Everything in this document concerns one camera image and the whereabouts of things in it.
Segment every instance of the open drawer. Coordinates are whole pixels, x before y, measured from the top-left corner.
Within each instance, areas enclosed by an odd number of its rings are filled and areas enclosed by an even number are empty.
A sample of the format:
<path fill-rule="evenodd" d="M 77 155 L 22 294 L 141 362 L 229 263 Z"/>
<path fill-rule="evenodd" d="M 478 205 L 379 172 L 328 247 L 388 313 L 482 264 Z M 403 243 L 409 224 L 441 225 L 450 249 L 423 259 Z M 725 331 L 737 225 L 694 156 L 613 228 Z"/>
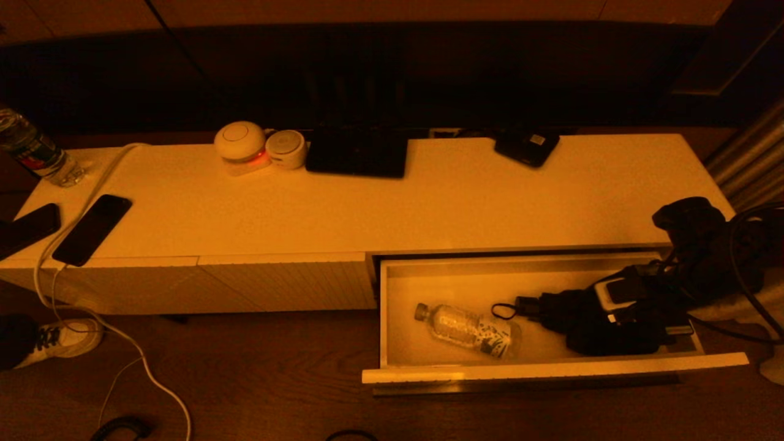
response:
<path fill-rule="evenodd" d="M 414 320 L 418 303 L 489 314 L 494 303 L 584 288 L 627 265 L 657 258 L 654 252 L 638 252 L 383 261 L 380 366 L 363 371 L 362 382 L 607 377 L 748 364 L 742 352 L 706 355 L 696 333 L 655 354 L 586 357 L 566 348 L 563 335 L 522 317 L 514 319 L 523 338 L 517 358 L 499 360 L 439 341 Z"/>

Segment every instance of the white cable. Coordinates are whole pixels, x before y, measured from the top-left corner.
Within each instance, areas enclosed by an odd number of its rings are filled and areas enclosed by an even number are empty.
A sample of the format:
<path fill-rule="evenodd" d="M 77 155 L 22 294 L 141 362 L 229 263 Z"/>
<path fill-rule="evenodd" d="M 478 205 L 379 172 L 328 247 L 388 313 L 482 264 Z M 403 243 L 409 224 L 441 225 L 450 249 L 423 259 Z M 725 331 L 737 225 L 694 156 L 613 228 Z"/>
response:
<path fill-rule="evenodd" d="M 103 405 L 100 407 L 100 414 L 98 415 L 98 429 L 100 430 L 100 426 L 103 425 L 103 412 L 106 410 L 106 405 L 109 403 L 109 397 L 111 397 L 111 392 L 114 391 L 114 387 L 117 384 L 117 380 L 120 379 L 120 375 L 125 372 L 129 367 L 136 364 L 136 362 L 140 361 L 142 358 L 139 357 L 138 359 L 133 360 L 132 362 L 128 363 L 117 372 L 117 375 L 114 376 L 114 380 L 111 382 L 111 386 L 109 386 L 109 392 L 106 394 L 106 398 L 103 399 Z"/>
<path fill-rule="evenodd" d="M 114 172 L 114 169 L 117 167 L 120 161 L 125 157 L 126 154 L 128 154 L 129 151 L 131 151 L 132 149 L 140 145 L 149 145 L 149 144 L 141 144 L 141 143 L 128 144 L 125 147 L 123 147 L 122 150 L 120 150 L 117 156 L 115 156 L 114 159 L 112 159 L 112 161 L 109 163 L 109 166 L 103 171 L 100 178 L 98 178 L 98 182 L 96 182 L 95 187 L 93 187 L 93 190 L 87 196 L 87 199 L 85 200 L 85 204 L 82 207 L 82 209 L 79 211 L 77 216 L 71 221 L 71 223 L 69 223 L 65 228 L 60 230 L 60 232 L 58 232 L 54 236 L 54 238 L 49 242 L 49 244 L 44 247 L 44 250 L 41 252 L 41 256 L 38 257 L 38 261 L 35 263 L 35 267 L 33 269 L 33 284 L 35 286 L 35 292 L 38 295 L 38 299 L 41 301 L 41 303 L 43 303 L 44 306 L 46 306 L 47 308 L 52 309 L 55 312 L 55 315 L 57 315 L 56 313 L 57 306 L 55 306 L 55 300 L 54 300 L 54 295 L 55 295 L 54 282 L 57 280 L 57 276 L 60 274 L 60 272 L 63 269 L 65 269 L 66 265 L 64 265 L 62 268 L 58 268 L 54 273 L 54 276 L 52 278 L 52 301 L 51 302 L 46 299 L 46 296 L 44 295 L 43 290 L 41 288 L 41 266 L 43 265 L 46 258 L 53 251 L 54 247 L 60 243 L 60 239 L 63 238 L 68 232 L 70 232 L 71 229 L 73 229 L 73 227 L 81 220 L 82 216 L 84 216 L 84 214 L 87 212 L 87 209 L 90 207 L 94 198 L 96 197 L 100 189 L 103 187 L 103 184 L 106 182 L 109 176 L 111 176 L 112 172 Z M 174 398 L 175 401 L 177 401 L 177 404 L 180 405 L 180 408 L 182 408 L 183 414 L 185 415 L 185 424 L 187 427 L 185 440 L 190 441 L 191 440 L 191 413 L 188 411 L 185 402 L 171 389 L 162 385 L 152 374 L 152 370 L 150 369 L 150 363 L 147 361 L 147 356 L 144 354 L 144 350 L 141 348 L 141 346 L 139 346 L 139 344 L 136 343 L 136 341 L 133 340 L 133 338 L 131 338 L 131 336 L 129 336 L 127 333 L 124 333 L 118 328 L 110 325 L 109 323 L 107 323 L 106 320 L 104 320 L 102 317 L 100 317 L 99 315 L 97 315 L 95 312 L 93 312 L 88 308 L 69 305 L 69 306 L 60 306 L 60 309 L 75 309 L 78 311 L 86 312 L 92 315 L 95 318 L 95 320 L 98 323 L 102 324 L 106 329 L 115 332 L 117 335 L 125 338 L 127 341 L 133 344 L 134 347 L 136 347 L 136 350 L 139 351 L 139 354 L 141 355 L 140 358 L 142 360 L 142 363 L 144 364 L 144 370 L 147 371 L 147 376 L 150 378 L 150 381 L 152 381 L 152 384 L 158 387 L 159 389 L 161 389 L 163 392 L 169 394 L 172 398 Z M 110 394 L 111 394 L 111 389 L 109 390 L 109 394 L 107 395 L 106 401 L 103 403 L 103 408 L 105 408 L 106 402 L 109 400 Z"/>

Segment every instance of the bottle label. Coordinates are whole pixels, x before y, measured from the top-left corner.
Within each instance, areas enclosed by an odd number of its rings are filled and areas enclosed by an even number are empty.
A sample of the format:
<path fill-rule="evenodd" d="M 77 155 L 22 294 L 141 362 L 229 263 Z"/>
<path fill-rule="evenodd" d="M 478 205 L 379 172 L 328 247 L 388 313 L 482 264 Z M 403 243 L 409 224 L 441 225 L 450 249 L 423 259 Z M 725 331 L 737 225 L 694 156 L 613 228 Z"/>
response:
<path fill-rule="evenodd" d="M 501 358 L 512 343 L 512 328 L 509 323 L 491 317 L 481 317 L 477 326 L 479 350 Z"/>
<path fill-rule="evenodd" d="M 43 133 L 37 133 L 32 142 L 12 152 L 16 160 L 41 176 L 51 173 L 47 170 L 57 161 L 58 151 L 54 143 Z"/>

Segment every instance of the wall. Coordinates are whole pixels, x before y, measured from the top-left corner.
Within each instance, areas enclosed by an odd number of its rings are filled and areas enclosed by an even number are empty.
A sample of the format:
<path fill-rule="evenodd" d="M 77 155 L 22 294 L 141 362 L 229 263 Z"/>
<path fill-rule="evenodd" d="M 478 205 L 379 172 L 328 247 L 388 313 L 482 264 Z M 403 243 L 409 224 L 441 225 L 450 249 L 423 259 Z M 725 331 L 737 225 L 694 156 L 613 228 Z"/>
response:
<path fill-rule="evenodd" d="M 171 27 L 603 20 L 712 26 L 731 0 L 154 0 Z M 158 29 L 144 0 L 3 0 L 0 45 Z"/>
<path fill-rule="evenodd" d="M 0 100 L 52 134 L 662 123 L 709 28 L 608 22 L 183 29 L 0 48 Z M 687 124 L 688 121 L 668 121 Z"/>
<path fill-rule="evenodd" d="M 0 224 L 13 221 L 38 179 L 0 151 Z"/>

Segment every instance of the black smartphone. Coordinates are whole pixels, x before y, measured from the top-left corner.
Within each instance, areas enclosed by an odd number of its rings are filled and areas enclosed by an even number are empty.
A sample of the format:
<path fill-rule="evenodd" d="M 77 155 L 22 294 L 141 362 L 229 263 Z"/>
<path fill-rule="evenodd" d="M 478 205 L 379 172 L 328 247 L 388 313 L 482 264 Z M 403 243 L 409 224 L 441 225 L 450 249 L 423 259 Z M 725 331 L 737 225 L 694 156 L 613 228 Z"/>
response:
<path fill-rule="evenodd" d="M 131 201 L 118 196 L 99 197 L 54 250 L 52 257 L 56 261 L 75 267 L 86 264 L 131 205 Z"/>
<path fill-rule="evenodd" d="M 10 224 L 0 225 L 0 261 L 59 229 L 60 208 L 57 204 L 46 204 Z"/>
<path fill-rule="evenodd" d="M 495 151 L 527 166 L 541 167 L 561 137 L 535 132 L 507 132 L 495 139 Z"/>

